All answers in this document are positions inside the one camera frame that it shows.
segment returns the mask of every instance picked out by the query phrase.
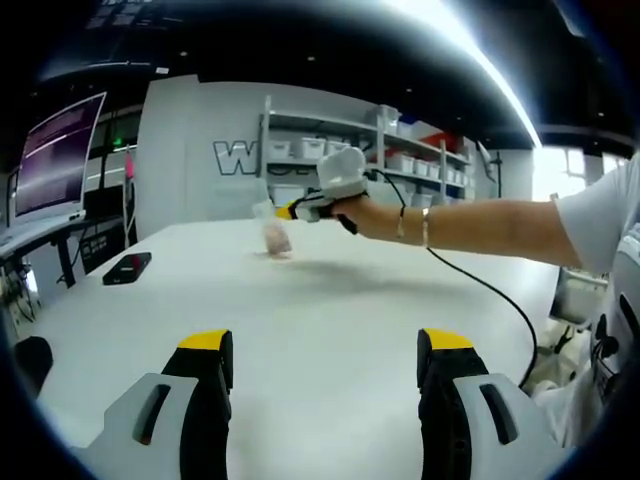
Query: table leg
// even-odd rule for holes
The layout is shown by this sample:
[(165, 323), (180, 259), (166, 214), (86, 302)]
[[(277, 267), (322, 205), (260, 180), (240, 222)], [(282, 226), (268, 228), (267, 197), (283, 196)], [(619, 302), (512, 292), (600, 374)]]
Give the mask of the table leg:
[(76, 284), (76, 278), (73, 275), (73, 265), (71, 265), (71, 258), (69, 257), (68, 238), (67, 236), (59, 238), (56, 246), (58, 247), (58, 257), (60, 258), (64, 283), (67, 285), (67, 288), (71, 288)]

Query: black phone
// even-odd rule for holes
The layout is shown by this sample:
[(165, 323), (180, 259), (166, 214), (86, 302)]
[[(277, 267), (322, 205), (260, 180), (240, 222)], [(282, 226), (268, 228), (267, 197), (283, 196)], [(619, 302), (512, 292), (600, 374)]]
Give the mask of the black phone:
[(149, 262), (151, 253), (131, 253), (122, 257), (111, 270), (104, 274), (102, 283), (104, 285), (121, 285), (123, 283), (135, 282)]

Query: computer monitor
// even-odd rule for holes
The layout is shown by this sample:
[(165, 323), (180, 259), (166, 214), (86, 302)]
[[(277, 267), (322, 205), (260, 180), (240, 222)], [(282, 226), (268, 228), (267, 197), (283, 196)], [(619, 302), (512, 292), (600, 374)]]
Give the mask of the computer monitor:
[(31, 129), (18, 170), (15, 223), (82, 209), (87, 158), (105, 97), (75, 103)]

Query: white sleeve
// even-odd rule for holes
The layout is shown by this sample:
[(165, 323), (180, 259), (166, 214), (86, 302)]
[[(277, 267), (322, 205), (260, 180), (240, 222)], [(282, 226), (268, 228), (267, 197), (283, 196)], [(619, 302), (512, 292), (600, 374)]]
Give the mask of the white sleeve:
[(556, 201), (560, 219), (585, 270), (610, 272), (638, 186), (638, 164), (634, 157), (609, 172), (582, 192)]

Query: white table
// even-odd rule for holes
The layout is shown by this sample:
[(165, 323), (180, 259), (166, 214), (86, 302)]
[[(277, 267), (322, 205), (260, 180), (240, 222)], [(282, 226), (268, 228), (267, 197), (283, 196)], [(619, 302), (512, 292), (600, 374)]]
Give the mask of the white table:
[[(104, 287), (111, 260), (41, 315), (53, 368), (40, 396), (73, 445), (185, 337), (228, 328), (235, 387), (231, 480), (419, 478), (416, 339), (467, 336), (514, 382), (529, 331), (504, 300), (416, 247), (354, 237), (337, 222), (287, 224), (290, 260), (266, 256), (252, 221), (176, 225), (130, 249), (153, 260), (137, 283)], [(514, 258), (443, 255), (547, 317), (558, 269)]]

